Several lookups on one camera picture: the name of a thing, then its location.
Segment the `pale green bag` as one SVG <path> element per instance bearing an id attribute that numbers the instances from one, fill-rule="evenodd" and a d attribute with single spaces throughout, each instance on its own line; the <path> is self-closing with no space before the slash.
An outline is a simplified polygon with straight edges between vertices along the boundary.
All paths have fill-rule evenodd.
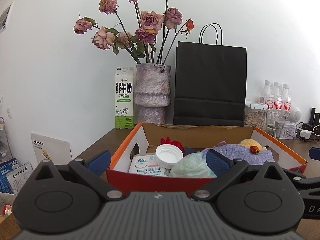
<path id="1" fill-rule="evenodd" d="M 170 170 L 172 178 L 216 178 L 217 175 L 208 167 L 206 154 L 191 153 L 178 161 Z"/>

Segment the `white plastic bottle cap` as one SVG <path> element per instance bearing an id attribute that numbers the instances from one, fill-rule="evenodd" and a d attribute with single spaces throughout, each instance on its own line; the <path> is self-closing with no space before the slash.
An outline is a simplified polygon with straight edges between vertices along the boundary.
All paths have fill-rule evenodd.
<path id="1" fill-rule="evenodd" d="M 159 145 L 155 153 L 157 164 L 166 169 L 172 169 L 176 163 L 183 159 L 183 152 L 171 144 Z"/>

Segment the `lavender knitted cloth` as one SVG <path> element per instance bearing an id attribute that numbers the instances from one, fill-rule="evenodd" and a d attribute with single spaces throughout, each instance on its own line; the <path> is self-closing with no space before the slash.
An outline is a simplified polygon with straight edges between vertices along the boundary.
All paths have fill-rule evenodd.
<path id="1" fill-rule="evenodd" d="M 247 161 L 249 165 L 263 165 L 264 162 L 268 160 L 274 160 L 270 150 L 262 150 L 259 151 L 258 154 L 254 154 L 249 148 L 237 144 L 225 144 L 215 146 L 214 148 L 205 148 L 202 150 L 203 156 L 205 156 L 209 150 L 216 150 L 230 160 L 243 159 Z"/>

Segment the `small dried rose bud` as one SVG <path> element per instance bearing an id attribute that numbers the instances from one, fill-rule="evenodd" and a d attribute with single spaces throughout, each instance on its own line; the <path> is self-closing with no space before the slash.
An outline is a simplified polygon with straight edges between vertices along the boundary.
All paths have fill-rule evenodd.
<path id="1" fill-rule="evenodd" d="M 251 146 L 250 148 L 250 151 L 253 153 L 253 154 L 258 154 L 260 152 L 260 149 L 258 146 Z"/>

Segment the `white round speaker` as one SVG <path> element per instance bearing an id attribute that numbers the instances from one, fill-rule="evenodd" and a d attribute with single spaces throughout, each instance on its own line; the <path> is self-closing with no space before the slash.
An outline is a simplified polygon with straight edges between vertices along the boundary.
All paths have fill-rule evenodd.
<path id="1" fill-rule="evenodd" d="M 302 113 L 299 107 L 292 106 L 289 113 L 289 122 L 297 123 L 301 119 Z"/>

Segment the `empty drinking glass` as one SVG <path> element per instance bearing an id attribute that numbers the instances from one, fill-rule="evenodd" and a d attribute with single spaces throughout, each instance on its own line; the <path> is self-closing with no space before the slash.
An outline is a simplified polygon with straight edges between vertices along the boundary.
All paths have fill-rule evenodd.
<path id="1" fill-rule="evenodd" d="M 284 128 L 287 113 L 281 109 L 268 109 L 265 115 L 265 125 L 273 131 L 281 131 Z"/>

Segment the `white wet wipes pack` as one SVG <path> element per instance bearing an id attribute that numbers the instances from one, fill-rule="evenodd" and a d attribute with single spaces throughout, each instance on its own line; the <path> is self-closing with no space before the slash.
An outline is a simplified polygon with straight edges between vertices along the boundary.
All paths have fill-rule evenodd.
<path id="1" fill-rule="evenodd" d="M 169 169 L 161 167 L 157 163 L 156 154 L 135 155 L 129 168 L 130 174 L 146 175 L 153 177 L 167 177 Z"/>

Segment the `red fabric flower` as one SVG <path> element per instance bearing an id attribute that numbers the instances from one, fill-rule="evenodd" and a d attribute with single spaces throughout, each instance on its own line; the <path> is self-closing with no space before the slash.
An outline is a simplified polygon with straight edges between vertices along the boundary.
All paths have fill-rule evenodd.
<path id="1" fill-rule="evenodd" d="M 162 138 L 162 139 L 160 140 L 160 144 L 161 144 L 161 145 L 164 145 L 164 144 L 174 145 L 174 146 L 176 146 L 177 148 L 179 148 L 179 149 L 182 151 L 182 153 L 185 153 L 185 149 L 184 149 L 184 147 L 182 146 L 182 144 L 181 144 L 179 141 L 177 141 L 177 140 L 171 140 L 169 137 L 167 137 L 166 139 Z"/>

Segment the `clear jar of seeds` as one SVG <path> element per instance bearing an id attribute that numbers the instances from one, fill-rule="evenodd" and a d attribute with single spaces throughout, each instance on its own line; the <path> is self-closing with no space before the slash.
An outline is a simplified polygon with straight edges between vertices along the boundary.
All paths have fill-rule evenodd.
<path id="1" fill-rule="evenodd" d="M 267 105 L 259 102 L 246 101 L 244 126 L 263 128 Z"/>

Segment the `orange cardboard box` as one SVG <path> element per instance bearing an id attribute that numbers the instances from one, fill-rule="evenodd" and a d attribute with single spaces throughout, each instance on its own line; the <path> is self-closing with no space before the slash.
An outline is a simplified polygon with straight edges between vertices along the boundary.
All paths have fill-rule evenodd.
<path id="1" fill-rule="evenodd" d="M 152 153 L 161 139 L 179 141 L 184 147 L 202 150 L 221 141 L 238 144 L 244 139 L 254 139 L 262 146 L 269 146 L 278 155 L 278 164 L 287 170 L 304 172 L 308 162 L 282 142 L 259 128 L 235 126 L 181 126 L 138 123 L 124 139 L 111 158 L 106 170 L 108 182 L 119 190 L 129 191 L 185 191 L 190 192 L 208 183 L 209 179 L 175 179 L 129 174 L 130 154 L 134 146 L 140 153 Z"/>

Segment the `middle red-label water bottle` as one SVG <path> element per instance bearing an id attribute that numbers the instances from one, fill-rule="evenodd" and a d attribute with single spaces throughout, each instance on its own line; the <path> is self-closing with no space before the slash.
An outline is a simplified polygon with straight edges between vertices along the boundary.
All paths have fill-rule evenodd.
<path id="1" fill-rule="evenodd" d="M 273 84 L 273 108 L 281 110 L 283 107 L 283 94 L 281 92 L 280 83 L 274 82 Z"/>

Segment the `left red-label water bottle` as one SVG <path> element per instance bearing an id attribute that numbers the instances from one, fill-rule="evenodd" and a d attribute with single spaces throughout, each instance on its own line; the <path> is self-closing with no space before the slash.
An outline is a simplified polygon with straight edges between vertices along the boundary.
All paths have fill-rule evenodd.
<path id="1" fill-rule="evenodd" d="M 274 93 L 272 90 L 272 82 L 265 80 L 265 86 L 259 97 L 259 102 L 267 105 L 267 109 L 272 109 L 274 105 Z"/>

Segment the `green white milk carton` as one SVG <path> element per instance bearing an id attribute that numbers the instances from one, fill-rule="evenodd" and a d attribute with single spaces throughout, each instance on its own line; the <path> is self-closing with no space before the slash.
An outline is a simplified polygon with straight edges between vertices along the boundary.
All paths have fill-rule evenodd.
<path id="1" fill-rule="evenodd" d="M 117 68 L 114 76 L 115 128 L 134 126 L 134 68 Z"/>

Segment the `purple textured vase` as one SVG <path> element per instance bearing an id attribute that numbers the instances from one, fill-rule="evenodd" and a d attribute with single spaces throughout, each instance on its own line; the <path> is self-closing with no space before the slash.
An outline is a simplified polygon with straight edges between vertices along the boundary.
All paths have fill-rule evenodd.
<path id="1" fill-rule="evenodd" d="M 138 106 L 138 121 L 165 123 L 165 108 L 170 99 L 171 67 L 166 64 L 141 63 L 136 66 L 134 101 Z"/>

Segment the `dried rose bouquet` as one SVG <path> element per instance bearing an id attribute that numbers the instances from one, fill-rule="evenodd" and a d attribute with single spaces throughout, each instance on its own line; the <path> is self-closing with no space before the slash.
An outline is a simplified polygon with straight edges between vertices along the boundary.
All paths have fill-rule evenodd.
<path id="1" fill-rule="evenodd" d="M 126 0 L 135 9 L 134 22 L 137 29 L 129 32 L 118 14 L 118 0 L 100 0 L 99 12 L 114 15 L 118 22 L 113 27 L 104 27 L 90 17 L 76 20 L 73 31 L 76 35 L 83 35 L 87 31 L 94 31 L 91 42 L 101 50 L 112 50 L 118 55 L 120 50 L 127 51 L 133 60 L 140 64 L 142 59 L 147 63 L 164 65 L 169 52 L 164 51 L 170 33 L 174 33 L 173 40 L 178 35 L 188 36 L 194 29 L 192 19 L 184 20 L 182 13 L 175 7 L 170 7 L 169 0 L 165 0 L 163 13 L 142 11 L 139 0 Z"/>

